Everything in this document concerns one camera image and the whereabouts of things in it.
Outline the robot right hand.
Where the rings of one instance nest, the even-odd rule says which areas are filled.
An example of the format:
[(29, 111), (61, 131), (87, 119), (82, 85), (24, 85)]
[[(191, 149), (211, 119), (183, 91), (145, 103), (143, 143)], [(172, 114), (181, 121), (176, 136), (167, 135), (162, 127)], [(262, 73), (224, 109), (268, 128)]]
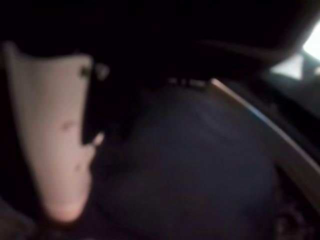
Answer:
[(22, 152), (48, 216), (71, 223), (91, 189), (98, 133), (83, 143), (90, 82), (211, 71), (240, 76), (295, 49), (306, 0), (3, 0), (0, 46)]

